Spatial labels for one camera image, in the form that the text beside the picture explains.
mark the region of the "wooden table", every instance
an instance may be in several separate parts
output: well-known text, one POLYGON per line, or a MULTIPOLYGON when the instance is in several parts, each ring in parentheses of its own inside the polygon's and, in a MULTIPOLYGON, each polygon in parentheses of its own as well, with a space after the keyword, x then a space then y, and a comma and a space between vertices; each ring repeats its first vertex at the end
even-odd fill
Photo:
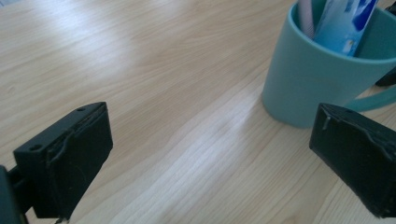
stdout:
MULTIPOLYGON (((73 109, 106 101, 114 148, 71 223, 394 223, 374 218, 308 148, 311 130, 262 106, 292 3, 0 8, 0 164, 12 168, 16 147, 73 109)), ((396 129, 395 109, 364 115, 396 129)))

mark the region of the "toothbrush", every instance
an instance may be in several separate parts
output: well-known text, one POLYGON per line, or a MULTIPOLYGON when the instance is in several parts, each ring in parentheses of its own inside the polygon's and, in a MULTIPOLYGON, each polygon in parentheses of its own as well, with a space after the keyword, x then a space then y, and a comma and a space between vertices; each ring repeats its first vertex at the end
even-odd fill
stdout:
POLYGON ((314 22, 312 19, 311 0, 298 0, 298 14, 300 27, 303 33, 310 39, 314 38, 314 22))

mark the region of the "black plastic part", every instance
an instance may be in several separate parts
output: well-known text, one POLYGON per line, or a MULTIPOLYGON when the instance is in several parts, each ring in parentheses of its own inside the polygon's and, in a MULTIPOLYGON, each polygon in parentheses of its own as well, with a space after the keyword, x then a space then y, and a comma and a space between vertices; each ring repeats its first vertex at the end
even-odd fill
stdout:
POLYGON ((394 84, 396 84, 396 67, 375 83, 379 87, 387 87, 394 84))
POLYGON ((376 217, 396 217, 396 132, 346 108, 321 104, 310 148, 376 217))
POLYGON ((396 16, 396 2, 394 2, 392 6, 387 7, 386 10, 396 16))
POLYGON ((24 213, 19 208, 7 170, 2 165, 0 165, 0 223, 27 223, 24 213))
POLYGON ((22 213, 26 213, 33 205, 36 190, 33 181, 24 178, 18 167, 8 172, 9 181, 14 189, 15 198, 22 213))
POLYGON ((106 103, 85 105, 14 151, 37 217, 69 219, 113 142, 106 103))
MULTIPOLYGON (((386 10, 396 16, 396 2, 393 3, 392 6, 387 7, 386 10)), ((375 85, 379 87, 387 87, 394 84, 396 84, 396 67, 375 83, 375 85)))

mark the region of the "mug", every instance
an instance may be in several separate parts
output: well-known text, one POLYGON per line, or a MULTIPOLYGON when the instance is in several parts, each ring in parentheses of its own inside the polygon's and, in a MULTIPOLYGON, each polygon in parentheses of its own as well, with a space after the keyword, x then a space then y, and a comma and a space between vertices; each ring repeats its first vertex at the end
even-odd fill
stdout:
MULTIPOLYGON (((325 3, 312 1, 314 23, 318 23, 325 3)), ((395 16, 376 8, 354 57, 315 43, 298 24, 294 4, 277 40, 262 91, 262 103, 273 118, 309 128, 320 103, 366 111, 396 102, 396 87, 356 99, 396 66, 395 16)))

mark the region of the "toothpaste box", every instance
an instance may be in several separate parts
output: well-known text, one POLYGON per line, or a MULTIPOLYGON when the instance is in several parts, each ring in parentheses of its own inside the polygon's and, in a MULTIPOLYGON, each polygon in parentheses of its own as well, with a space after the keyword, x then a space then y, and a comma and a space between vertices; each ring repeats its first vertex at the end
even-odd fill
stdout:
POLYGON ((377 0, 327 0, 314 36, 321 46, 353 56, 377 0))

